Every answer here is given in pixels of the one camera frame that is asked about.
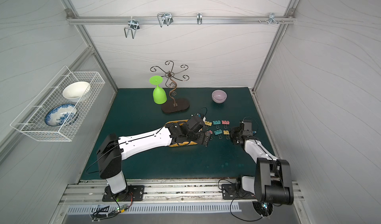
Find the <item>teal binder clip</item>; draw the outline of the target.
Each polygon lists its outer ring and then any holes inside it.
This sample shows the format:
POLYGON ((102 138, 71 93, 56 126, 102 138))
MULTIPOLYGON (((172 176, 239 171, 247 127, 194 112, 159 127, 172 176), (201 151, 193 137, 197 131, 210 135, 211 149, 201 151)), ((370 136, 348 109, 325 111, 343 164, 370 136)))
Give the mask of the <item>teal binder clip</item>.
POLYGON ((222 139, 223 130, 219 129, 213 132, 215 136, 218 136, 219 139, 222 139))
POLYGON ((221 121, 220 120, 217 120, 217 121, 213 121, 212 122, 214 126, 216 126, 216 129, 220 129, 220 125, 221 125, 221 121))

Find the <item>yellow plastic storage box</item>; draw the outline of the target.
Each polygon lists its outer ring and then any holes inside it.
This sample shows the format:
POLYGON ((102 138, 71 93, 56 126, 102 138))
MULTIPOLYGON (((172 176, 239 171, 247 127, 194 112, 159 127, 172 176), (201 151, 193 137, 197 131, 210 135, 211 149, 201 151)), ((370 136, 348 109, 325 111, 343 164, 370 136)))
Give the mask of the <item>yellow plastic storage box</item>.
POLYGON ((170 138, 172 139, 169 147, 182 147, 196 145, 195 142, 189 135, 185 132, 186 121, 172 121, 164 125, 166 129, 169 130, 170 138))

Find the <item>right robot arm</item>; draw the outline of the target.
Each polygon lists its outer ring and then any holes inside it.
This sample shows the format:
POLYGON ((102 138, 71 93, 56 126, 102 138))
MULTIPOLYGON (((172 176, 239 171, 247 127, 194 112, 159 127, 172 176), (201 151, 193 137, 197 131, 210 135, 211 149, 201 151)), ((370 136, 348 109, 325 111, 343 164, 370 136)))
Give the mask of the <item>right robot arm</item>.
POLYGON ((255 137, 252 122, 240 121, 231 129, 233 144, 239 145, 256 163, 255 176, 241 176, 236 188, 256 197, 259 202, 292 205, 294 191, 291 168, 287 160, 279 159, 269 152, 255 137))

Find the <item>green plastic goblet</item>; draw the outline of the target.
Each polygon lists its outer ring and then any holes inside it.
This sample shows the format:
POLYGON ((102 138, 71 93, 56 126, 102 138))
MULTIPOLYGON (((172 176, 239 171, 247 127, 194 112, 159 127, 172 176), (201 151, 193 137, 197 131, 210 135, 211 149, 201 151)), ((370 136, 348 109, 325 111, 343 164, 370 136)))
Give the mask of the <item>green plastic goblet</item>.
POLYGON ((163 82, 161 76, 155 75, 149 79, 150 84, 155 86, 153 90, 153 99, 156 104, 162 105, 167 102, 166 92, 159 85, 163 82))

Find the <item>bronze wire cup stand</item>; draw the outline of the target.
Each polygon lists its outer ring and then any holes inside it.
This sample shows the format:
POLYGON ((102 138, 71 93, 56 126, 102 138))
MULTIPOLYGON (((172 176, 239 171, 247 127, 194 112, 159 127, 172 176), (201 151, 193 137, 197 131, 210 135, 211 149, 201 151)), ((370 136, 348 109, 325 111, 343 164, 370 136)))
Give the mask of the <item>bronze wire cup stand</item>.
POLYGON ((189 66, 183 64, 180 66, 182 69, 181 71, 174 72, 173 69, 175 64, 173 61, 168 60, 165 62, 165 65, 170 65, 171 68, 168 71, 165 71, 159 66, 152 66, 150 68, 151 72, 156 72, 159 69, 164 73, 164 75, 161 76, 163 78, 163 82, 159 86, 165 90, 167 102, 161 105, 161 110, 165 114, 186 111, 190 107, 190 103, 185 98, 176 98, 176 89, 178 88, 177 81, 188 81, 190 77, 188 75, 183 75, 182 78, 177 78, 176 76, 188 70, 189 66))

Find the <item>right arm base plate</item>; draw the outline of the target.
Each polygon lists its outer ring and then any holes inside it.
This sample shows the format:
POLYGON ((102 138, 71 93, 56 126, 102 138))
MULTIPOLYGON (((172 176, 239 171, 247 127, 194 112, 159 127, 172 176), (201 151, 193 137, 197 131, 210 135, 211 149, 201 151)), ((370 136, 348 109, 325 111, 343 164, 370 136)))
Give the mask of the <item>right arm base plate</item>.
POLYGON ((223 200, 256 200, 253 193, 237 187, 236 184, 222 184, 221 190, 223 200))

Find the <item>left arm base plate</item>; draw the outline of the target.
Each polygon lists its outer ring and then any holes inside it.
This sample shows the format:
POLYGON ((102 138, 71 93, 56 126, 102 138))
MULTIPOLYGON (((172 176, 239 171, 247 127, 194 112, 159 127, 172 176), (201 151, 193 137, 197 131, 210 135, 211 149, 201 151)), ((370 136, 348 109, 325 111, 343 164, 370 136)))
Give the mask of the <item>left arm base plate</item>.
POLYGON ((144 195, 144 185, 127 185, 127 188, 117 194, 113 194, 110 186, 106 186, 102 201, 103 202, 128 202, 142 201, 144 195))

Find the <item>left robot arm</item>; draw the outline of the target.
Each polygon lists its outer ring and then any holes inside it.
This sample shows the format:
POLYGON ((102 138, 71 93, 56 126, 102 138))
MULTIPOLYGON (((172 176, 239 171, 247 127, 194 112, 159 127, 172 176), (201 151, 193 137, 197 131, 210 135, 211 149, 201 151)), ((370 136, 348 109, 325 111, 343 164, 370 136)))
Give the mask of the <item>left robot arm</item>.
POLYGON ((204 115, 196 114, 188 120, 171 121, 161 128, 133 136, 108 135, 97 151, 101 179, 105 179, 112 194, 128 190, 122 171, 122 161, 158 147, 182 147, 201 144, 207 146, 210 132, 204 115))

